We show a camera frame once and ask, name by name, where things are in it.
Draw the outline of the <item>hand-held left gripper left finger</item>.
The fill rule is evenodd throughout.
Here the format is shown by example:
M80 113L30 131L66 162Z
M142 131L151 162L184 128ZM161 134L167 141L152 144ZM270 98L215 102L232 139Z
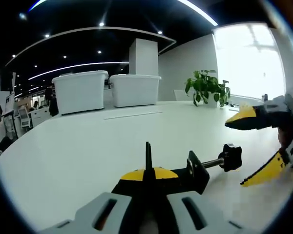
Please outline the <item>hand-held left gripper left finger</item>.
M132 195L102 193L76 211L74 220L64 220L41 234L118 234Z

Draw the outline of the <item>person's right hand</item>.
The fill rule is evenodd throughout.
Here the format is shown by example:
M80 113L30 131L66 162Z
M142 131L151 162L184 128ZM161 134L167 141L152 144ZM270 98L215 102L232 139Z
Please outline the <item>person's right hand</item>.
M288 125L278 128L278 140L281 149L285 150L293 140L293 126Z

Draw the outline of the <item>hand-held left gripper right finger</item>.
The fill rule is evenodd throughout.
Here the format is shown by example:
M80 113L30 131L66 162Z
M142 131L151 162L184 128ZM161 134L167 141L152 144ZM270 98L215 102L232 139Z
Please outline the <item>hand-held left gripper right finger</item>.
M247 234L249 230L225 220L223 213L201 195L209 181L206 166L167 170L150 168L150 182L159 196L150 212L152 234Z

